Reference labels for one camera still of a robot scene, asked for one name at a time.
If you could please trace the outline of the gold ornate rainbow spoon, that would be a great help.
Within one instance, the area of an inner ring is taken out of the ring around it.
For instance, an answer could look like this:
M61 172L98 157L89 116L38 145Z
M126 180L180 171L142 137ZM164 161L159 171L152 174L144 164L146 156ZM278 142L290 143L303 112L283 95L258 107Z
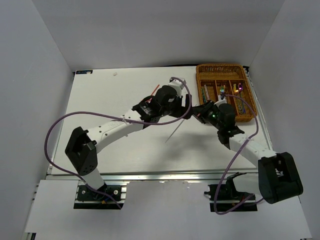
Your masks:
M241 98L239 97L239 94L238 94L238 83L234 83L234 84L232 85L232 91L233 91L233 94L238 97L238 98L236 98L236 101L237 101L238 112L239 112L239 114L240 114L241 104L240 104L239 100L240 100Z

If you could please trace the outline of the silver chopstick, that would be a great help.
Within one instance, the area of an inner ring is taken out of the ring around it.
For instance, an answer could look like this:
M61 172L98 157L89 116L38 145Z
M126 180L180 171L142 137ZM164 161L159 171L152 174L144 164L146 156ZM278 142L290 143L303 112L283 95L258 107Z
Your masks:
M181 120L181 122L177 125L177 127L173 130L173 132L169 135L167 140L164 142L165 144L170 140L170 138L175 134L178 128L184 123L185 119Z

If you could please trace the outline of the purple iridescent spoon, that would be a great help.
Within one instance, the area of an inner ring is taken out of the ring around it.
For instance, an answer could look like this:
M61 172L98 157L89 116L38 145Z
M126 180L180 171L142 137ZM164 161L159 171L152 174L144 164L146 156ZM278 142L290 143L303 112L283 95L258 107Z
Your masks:
M238 96L241 98L239 100L239 102L241 104L241 107L240 107L240 110L239 110L240 114L245 114L246 113L245 104L244 104L244 102L242 100L242 98L243 98L243 95L242 95L243 89L244 89L243 88L243 84L241 82L239 82L238 83Z

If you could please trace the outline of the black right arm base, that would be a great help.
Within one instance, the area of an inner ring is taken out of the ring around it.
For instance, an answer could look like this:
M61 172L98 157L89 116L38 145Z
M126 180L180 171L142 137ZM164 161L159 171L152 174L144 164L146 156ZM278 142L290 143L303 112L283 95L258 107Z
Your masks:
M237 172L226 178L226 182L222 183L216 201L216 210L219 213L227 212L229 209L235 207L238 203L247 198L250 193L248 192L239 192L236 190L236 187L233 183L235 177L244 175L245 173ZM209 191L205 191L204 195L207 196L210 200L210 211L216 212L214 208L214 196L218 189L218 184L208 185ZM257 212L257 201L256 196L253 194L248 201L232 210L233 212Z

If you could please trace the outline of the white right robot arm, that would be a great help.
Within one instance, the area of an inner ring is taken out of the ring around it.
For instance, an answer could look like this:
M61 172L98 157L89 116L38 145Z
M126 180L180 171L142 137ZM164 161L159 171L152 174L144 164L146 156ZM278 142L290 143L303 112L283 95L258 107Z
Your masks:
M277 153L266 149L247 137L236 125L236 114L230 104L210 101L194 106L192 115L202 124L215 127L222 145L257 168L256 174L237 172L228 176L218 191L219 196L242 200L246 195L255 194L274 204L303 193L293 156L288 152Z

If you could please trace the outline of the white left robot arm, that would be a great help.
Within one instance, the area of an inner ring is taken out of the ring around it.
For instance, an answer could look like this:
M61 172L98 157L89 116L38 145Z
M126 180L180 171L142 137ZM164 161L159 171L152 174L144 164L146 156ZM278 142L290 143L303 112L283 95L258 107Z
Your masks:
M78 175L89 185L90 196L99 200L106 193L106 184L98 170L98 153L105 147L131 133L158 124L162 117L189 117L190 94L186 95L185 105L182 105L185 87L185 81L173 79L155 95L143 98L120 118L90 129L79 126L72 131L64 152Z

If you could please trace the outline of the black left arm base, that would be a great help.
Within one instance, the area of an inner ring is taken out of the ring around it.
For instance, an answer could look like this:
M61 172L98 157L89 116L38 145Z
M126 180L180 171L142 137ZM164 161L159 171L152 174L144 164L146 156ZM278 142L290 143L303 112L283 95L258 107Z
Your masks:
M104 184L99 192L92 191L85 184L79 184L73 208L76 210L120 210L124 205L121 185Z

